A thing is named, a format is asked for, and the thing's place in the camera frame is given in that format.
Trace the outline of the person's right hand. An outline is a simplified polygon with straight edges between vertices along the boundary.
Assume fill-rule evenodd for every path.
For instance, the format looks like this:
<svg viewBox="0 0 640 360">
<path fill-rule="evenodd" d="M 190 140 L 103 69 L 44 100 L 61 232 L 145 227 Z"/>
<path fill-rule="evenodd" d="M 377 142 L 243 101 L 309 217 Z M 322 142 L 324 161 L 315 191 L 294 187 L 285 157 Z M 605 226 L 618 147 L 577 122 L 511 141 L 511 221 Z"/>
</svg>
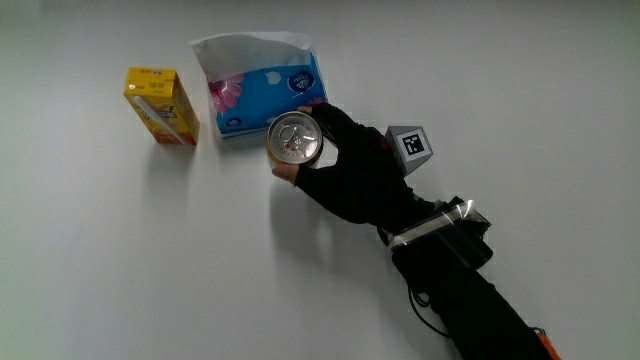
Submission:
<svg viewBox="0 0 640 360">
<path fill-rule="evenodd" d="M 292 183 L 326 210 L 356 224 L 398 232 L 431 217 L 440 204 L 416 195 L 404 179 L 386 138 L 353 121 L 339 108 L 303 106 L 338 150 L 327 167 L 283 164 L 273 175 Z"/>
</svg>

